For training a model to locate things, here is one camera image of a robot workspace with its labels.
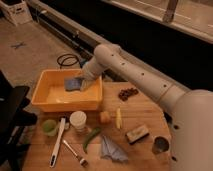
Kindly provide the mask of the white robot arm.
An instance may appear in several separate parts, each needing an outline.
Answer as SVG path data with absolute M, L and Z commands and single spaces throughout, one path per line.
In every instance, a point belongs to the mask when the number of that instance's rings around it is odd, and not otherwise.
M 172 118 L 170 171 L 213 171 L 213 92 L 186 91 L 120 55 L 115 44 L 100 44 L 82 68 L 87 81 L 111 69 L 156 102 Z

